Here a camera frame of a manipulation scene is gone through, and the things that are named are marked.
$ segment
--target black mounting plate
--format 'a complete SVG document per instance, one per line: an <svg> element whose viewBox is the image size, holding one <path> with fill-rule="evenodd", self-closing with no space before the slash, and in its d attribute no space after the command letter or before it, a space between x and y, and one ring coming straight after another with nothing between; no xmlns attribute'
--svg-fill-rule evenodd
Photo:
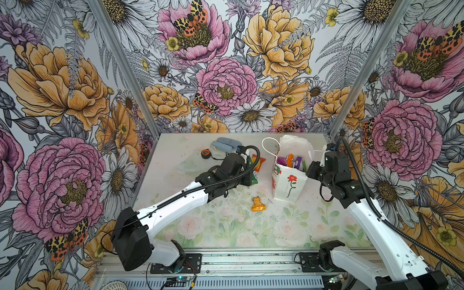
<svg viewBox="0 0 464 290"><path fill-rule="evenodd" d="M298 253L298 256L300 258L301 271L303 271L303 273L322 272L322 271L328 272L319 266L319 262L317 260L318 253L301 252L301 253ZM345 272L345 270L334 267L334 269L330 272Z"/></svg>
<svg viewBox="0 0 464 290"><path fill-rule="evenodd" d="M186 254L187 256L185 257L185 262L189 263L194 269L183 266L182 269L176 273L176 274L193 274L193 271L195 270L195 273L200 273L201 270L201 254ZM151 264L150 268L150 273L151 274L172 274L168 270L168 267L161 265L161 264Z"/></svg>

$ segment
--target purple snack package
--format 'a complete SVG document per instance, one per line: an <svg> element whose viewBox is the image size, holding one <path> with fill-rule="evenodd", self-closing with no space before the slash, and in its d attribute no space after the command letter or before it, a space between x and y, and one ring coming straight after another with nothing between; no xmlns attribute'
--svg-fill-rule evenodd
<svg viewBox="0 0 464 290"><path fill-rule="evenodd" d="M303 161L303 157L298 156L295 160L295 164L293 164L293 168L300 170L301 162Z"/></svg>
<svg viewBox="0 0 464 290"><path fill-rule="evenodd" d="M277 164L287 166L287 161L283 157L277 157Z"/></svg>

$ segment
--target flower stem print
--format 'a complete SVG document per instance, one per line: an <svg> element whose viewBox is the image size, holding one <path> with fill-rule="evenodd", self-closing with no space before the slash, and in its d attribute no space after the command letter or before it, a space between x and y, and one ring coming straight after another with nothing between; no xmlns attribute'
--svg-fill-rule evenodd
<svg viewBox="0 0 464 290"><path fill-rule="evenodd" d="M296 184L296 182L294 182L294 181L296 181L296 176L290 175L290 176L288 177L288 179L289 179L289 182L290 182L290 190L289 190L289 194L287 195L287 197L290 196L291 190L292 190L293 188L296 188L296 187L293 187L293 185Z"/></svg>

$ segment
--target butterfly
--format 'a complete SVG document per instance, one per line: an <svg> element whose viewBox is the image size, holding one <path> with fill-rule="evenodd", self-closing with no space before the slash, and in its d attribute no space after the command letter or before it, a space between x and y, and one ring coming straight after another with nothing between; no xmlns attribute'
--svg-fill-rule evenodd
<svg viewBox="0 0 464 290"><path fill-rule="evenodd" d="M45 249L52 254L51 260L58 262L64 259L68 251L73 251L74 247L84 244L89 236L89 220L85 218L81 221L73 232L67 236L54 237L45 243Z"/></svg>
<svg viewBox="0 0 464 290"><path fill-rule="evenodd" d="M174 27L183 32L185 36L193 36L197 29L200 29L200 24L205 24L208 20L208 11L203 9L201 0L193 0L190 4L190 13L187 18L180 18L173 22Z"/></svg>
<svg viewBox="0 0 464 290"><path fill-rule="evenodd" d="M362 145L365 148L373 149L374 148L374 140L372 139L372 129L374 128L374 118L370 118L369 120L365 121L362 125L362 129L364 130L364 138L362 139Z"/></svg>
<svg viewBox="0 0 464 290"><path fill-rule="evenodd" d="M200 95L199 93L195 94L195 97L194 97L192 103L195 106L200 107L200 110L202 110L203 112L205 112L207 114L214 113L215 111L217 111L219 109L216 105L209 104L207 101L205 101L204 97L202 95Z"/></svg>
<svg viewBox="0 0 464 290"><path fill-rule="evenodd" d="M417 40L417 49L419 53L417 58L426 61L430 57L442 54L450 54L462 44L461 36L464 34L464 20L453 26L444 36L437 39L432 37L421 37Z"/></svg>

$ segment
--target tabletop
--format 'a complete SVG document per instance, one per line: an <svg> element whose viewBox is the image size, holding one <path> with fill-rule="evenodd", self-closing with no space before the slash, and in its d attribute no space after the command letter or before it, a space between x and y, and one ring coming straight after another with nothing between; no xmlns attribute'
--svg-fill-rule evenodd
<svg viewBox="0 0 464 290"><path fill-rule="evenodd" d="M266 161L257 173L258 184L239 185L230 190L226 198L216 198L191 210L166 226L156 238L174 239L184 248L318 248L320 243L333 239L349 247L372 247L363 229L336 199L330 203L322 200L320 183L316 180L306 181L296 203L273 199L271 174L274 160L262 149L261 141L266 137L278 140L283 135L161 134L133 208L137 210L156 204L177 193L211 166L219 165L221 161L201 159L200 152L210 148L219 137L226 137L260 149L261 157ZM325 135L320 133L298 136L307 139L315 150L321 150L327 143ZM265 146L275 152L275 142L266 140ZM321 153L316 152L316 160L320 158ZM324 187L323 194L328 198L330 191ZM251 211L254 197L260 198L266 210Z"/></svg>

